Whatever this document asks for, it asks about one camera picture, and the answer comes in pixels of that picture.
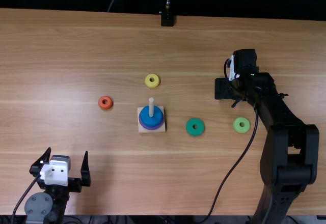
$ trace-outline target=orange ring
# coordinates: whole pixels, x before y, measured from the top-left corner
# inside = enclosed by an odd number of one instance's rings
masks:
[[[100,106],[101,109],[109,109],[113,106],[113,101],[108,96],[103,96],[98,101],[98,106]]]

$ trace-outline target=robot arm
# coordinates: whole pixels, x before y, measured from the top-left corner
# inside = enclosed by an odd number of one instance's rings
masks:
[[[30,173],[44,192],[39,192],[26,201],[26,224],[60,224],[65,213],[70,192],[81,192],[82,186],[91,186],[88,167],[88,152],[85,152],[80,173],[82,178],[68,177],[70,157],[53,155],[51,148],[32,164]]]
[[[254,49],[235,51],[225,63],[230,77],[215,80],[215,99],[247,101],[257,108],[267,130],[260,160],[264,190],[252,224],[277,224],[285,217],[291,203],[313,184],[317,176],[319,131],[306,125],[284,103],[287,94],[278,93],[273,78],[259,73]],[[288,154],[288,148],[300,149]]]

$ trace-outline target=wood grain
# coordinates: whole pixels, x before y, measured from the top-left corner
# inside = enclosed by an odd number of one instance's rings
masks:
[[[92,186],[71,194],[66,214],[207,214],[250,138],[233,120],[254,123],[249,105],[231,109],[213,95],[224,60],[241,48],[256,49],[293,113],[319,128],[317,180],[289,214],[325,214],[325,33],[312,21],[179,16],[164,28],[154,15],[0,9],[0,214],[12,212],[47,147],[71,156],[76,177],[89,151]],[[157,89],[145,86],[149,73],[160,76]],[[103,95],[112,110],[99,109]],[[137,107],[150,96],[166,109],[166,133],[138,134]],[[185,132],[192,117],[205,123],[201,137]],[[265,137],[259,122],[214,214],[254,213]]]

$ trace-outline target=purple ring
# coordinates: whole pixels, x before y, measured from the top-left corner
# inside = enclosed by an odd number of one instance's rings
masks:
[[[140,113],[139,113],[138,120],[139,120],[139,123],[141,124],[142,127],[144,127],[144,128],[147,129],[147,130],[151,130],[151,131],[152,131],[152,130],[159,129],[159,128],[163,125],[163,123],[164,123],[164,115],[163,115],[162,122],[161,122],[160,124],[158,124],[157,126],[154,126],[154,127],[148,127],[148,126],[145,126],[145,125],[143,124],[143,122],[141,121],[141,114],[140,114]]]

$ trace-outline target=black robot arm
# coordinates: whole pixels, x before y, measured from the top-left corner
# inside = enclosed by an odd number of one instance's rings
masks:
[[[247,101],[257,108],[267,137],[260,160],[264,190],[252,224],[279,224],[291,203],[317,176],[319,131],[306,125],[284,103],[273,78],[259,73],[254,49],[235,51],[225,63],[225,77],[215,80],[215,99]],[[226,67],[231,68],[230,77]],[[289,154],[288,148],[300,149]]]

